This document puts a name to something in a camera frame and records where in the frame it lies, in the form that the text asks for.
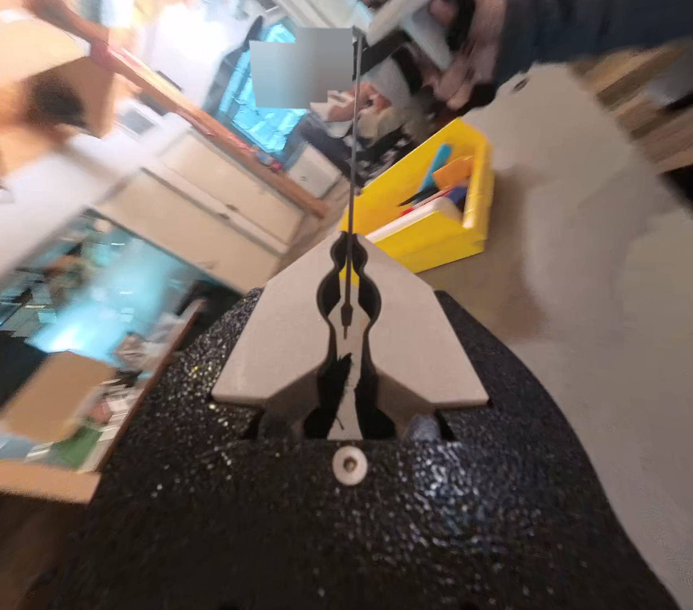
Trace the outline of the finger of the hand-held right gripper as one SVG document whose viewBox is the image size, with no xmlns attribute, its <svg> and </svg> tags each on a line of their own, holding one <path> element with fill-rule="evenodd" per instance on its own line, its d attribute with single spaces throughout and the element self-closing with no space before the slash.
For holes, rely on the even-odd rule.
<svg viewBox="0 0 693 610">
<path fill-rule="evenodd" d="M 420 8 L 405 17 L 403 30 L 439 70 L 451 67 L 454 56 L 446 41 L 446 30 L 427 8 Z"/>
<path fill-rule="evenodd" d="M 387 1 L 371 20 L 367 42 L 378 43 L 396 30 L 406 32 L 417 43 L 429 42 L 434 37 L 429 3 L 430 0 Z"/>
</svg>

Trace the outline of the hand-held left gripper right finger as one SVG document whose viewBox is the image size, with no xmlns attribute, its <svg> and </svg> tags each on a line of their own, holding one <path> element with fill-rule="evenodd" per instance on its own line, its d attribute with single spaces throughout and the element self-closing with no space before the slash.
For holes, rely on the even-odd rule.
<svg viewBox="0 0 693 610">
<path fill-rule="evenodd" d="M 489 395 L 431 286 L 353 235 L 362 337 L 354 406 L 365 440 L 404 438 L 418 416 L 485 407 Z"/>
</svg>

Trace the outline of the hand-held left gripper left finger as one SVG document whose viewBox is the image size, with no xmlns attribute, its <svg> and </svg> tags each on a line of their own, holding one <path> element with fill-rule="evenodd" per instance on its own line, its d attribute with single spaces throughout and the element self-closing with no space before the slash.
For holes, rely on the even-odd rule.
<svg viewBox="0 0 693 610">
<path fill-rule="evenodd" d="M 212 389 L 216 402 L 328 438 L 349 373 L 329 319 L 342 298 L 347 242 L 347 233 L 333 233 L 265 285 Z"/>
</svg>

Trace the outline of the black plate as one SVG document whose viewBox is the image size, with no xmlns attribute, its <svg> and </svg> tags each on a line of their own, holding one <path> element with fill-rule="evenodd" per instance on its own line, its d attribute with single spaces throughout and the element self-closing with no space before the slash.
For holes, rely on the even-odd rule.
<svg viewBox="0 0 693 610">
<path fill-rule="evenodd" d="M 351 145 L 351 160 L 350 160 L 350 177 L 349 177 L 349 202 L 347 209 L 347 230 L 346 230 L 346 259 L 345 259 L 345 278 L 344 278 L 344 298 L 342 302 L 340 318 L 343 329 L 343 338 L 346 340 L 349 335 L 349 329 L 353 320 L 353 305 L 352 305 L 352 270 L 353 270 L 353 207 L 356 198 L 356 172 L 357 172 L 357 152 L 358 152 L 358 115 L 359 115 L 359 100 L 360 100 L 360 84 L 361 84 L 361 63 L 362 63 L 362 47 L 365 34 L 357 27 L 353 28 L 353 34 L 357 41 L 356 50 L 356 80 L 354 81 L 354 101 L 353 101 L 353 118 L 352 118 L 352 145 Z"/>
</svg>

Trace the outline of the yellow plastic bin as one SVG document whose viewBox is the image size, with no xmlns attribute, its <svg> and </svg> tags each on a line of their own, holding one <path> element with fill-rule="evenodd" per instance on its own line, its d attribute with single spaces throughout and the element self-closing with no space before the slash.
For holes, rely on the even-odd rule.
<svg viewBox="0 0 693 610">
<path fill-rule="evenodd" d="M 420 190 L 420 184 L 438 147 L 444 143 L 453 148 L 448 162 L 468 155 L 474 158 L 463 222 L 440 218 L 433 224 L 414 225 L 374 243 L 412 273 L 438 268 L 485 249 L 495 188 L 488 138 L 464 120 L 455 119 L 376 177 L 354 201 L 353 230 L 365 237 L 400 217 L 407 205 L 439 191 Z"/>
</svg>

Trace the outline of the orange yellow block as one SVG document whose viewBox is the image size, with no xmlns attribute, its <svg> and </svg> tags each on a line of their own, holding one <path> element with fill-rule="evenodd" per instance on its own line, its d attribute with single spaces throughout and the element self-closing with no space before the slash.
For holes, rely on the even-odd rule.
<svg viewBox="0 0 693 610">
<path fill-rule="evenodd" d="M 438 190 L 450 190 L 461 185 L 468 185 L 474 167 L 474 158 L 470 155 L 449 161 L 431 175 Z"/>
</svg>

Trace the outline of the person's right forearm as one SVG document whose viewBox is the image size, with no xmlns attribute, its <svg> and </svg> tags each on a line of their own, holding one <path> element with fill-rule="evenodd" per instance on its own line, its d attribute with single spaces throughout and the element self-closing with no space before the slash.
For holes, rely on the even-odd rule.
<svg viewBox="0 0 693 610">
<path fill-rule="evenodd" d="M 692 0 L 505 0 L 495 80 L 534 64 L 690 40 Z"/>
</svg>

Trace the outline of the person's right hand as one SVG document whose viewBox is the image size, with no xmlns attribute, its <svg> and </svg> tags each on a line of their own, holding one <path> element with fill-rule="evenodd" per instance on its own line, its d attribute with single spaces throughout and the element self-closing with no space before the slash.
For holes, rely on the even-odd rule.
<svg viewBox="0 0 693 610">
<path fill-rule="evenodd" d="M 474 12 L 464 42 L 448 69 L 438 73 L 434 92 L 453 116 L 463 116 L 496 97 L 496 71 L 505 0 L 473 0 Z"/>
</svg>

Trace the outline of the teal plastic tool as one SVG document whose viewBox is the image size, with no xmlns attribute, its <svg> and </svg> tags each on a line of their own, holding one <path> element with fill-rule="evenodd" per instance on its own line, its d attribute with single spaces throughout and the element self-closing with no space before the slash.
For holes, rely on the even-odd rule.
<svg viewBox="0 0 693 610">
<path fill-rule="evenodd" d="M 437 153 L 435 154 L 435 157 L 432 159 L 432 162 L 425 173 L 423 181 L 420 184 L 420 190 L 429 190 L 437 187 L 437 184 L 433 178 L 433 174 L 445 166 L 445 164 L 448 162 L 451 156 L 452 151 L 453 148 L 447 143 L 441 144 L 438 147 Z"/>
</svg>

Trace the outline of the white roll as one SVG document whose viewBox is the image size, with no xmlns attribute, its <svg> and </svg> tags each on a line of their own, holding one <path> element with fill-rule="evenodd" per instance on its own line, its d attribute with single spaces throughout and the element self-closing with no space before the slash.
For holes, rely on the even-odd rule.
<svg viewBox="0 0 693 610">
<path fill-rule="evenodd" d="M 442 197 L 416 209 L 408 215 L 398 217 L 390 223 L 379 227 L 367 234 L 366 238 L 370 242 L 377 243 L 414 225 L 430 225 L 440 220 L 440 218 L 450 219 L 455 223 L 461 224 L 463 222 L 463 212 L 460 212 L 446 197 Z"/>
</svg>

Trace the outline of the clipboard on white stand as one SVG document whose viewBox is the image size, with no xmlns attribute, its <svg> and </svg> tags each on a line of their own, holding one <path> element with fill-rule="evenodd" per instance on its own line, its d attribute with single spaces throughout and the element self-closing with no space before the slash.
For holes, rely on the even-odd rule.
<svg viewBox="0 0 693 610">
<path fill-rule="evenodd" d="M 200 272 L 86 211 L 1 271 L 1 497 L 88 503 Z"/>
</svg>

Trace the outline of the red pen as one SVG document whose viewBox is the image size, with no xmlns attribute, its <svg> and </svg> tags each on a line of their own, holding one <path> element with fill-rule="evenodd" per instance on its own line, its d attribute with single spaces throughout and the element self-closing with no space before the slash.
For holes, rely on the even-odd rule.
<svg viewBox="0 0 693 610">
<path fill-rule="evenodd" d="M 412 202 L 411 204 L 407 205 L 407 208 L 405 208 L 403 211 L 401 211 L 400 217 L 408 215 L 408 214 L 412 213 L 413 211 L 415 211 L 416 209 L 418 209 L 422 206 L 425 206 L 429 203 L 432 203 L 436 199 L 446 197 L 450 193 L 450 191 L 451 191 L 451 188 L 446 189 L 446 190 L 439 190 L 438 192 L 436 192 L 434 194 L 430 194 L 425 199 L 422 199 L 416 203 Z"/>
</svg>

